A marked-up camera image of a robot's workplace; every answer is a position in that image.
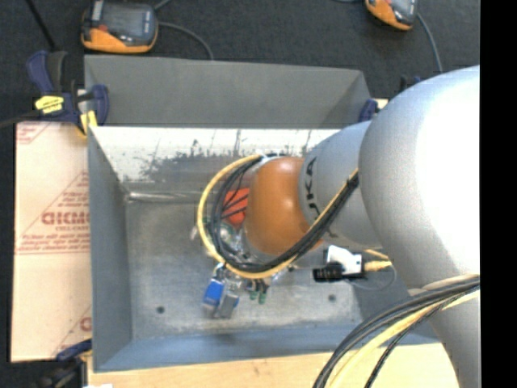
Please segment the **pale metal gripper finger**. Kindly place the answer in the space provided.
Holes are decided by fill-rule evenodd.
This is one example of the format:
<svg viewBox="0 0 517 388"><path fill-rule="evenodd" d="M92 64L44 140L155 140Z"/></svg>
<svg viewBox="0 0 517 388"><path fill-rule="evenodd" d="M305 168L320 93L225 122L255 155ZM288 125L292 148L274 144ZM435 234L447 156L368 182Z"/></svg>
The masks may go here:
<svg viewBox="0 0 517 388"><path fill-rule="evenodd" d="M215 310L215 318L229 319L239 303L240 297L237 294L226 294Z"/></svg>
<svg viewBox="0 0 517 388"><path fill-rule="evenodd" d="M202 307L205 309L218 309L221 306L225 294L225 282L218 278L211 278L202 297Z"/></svg>

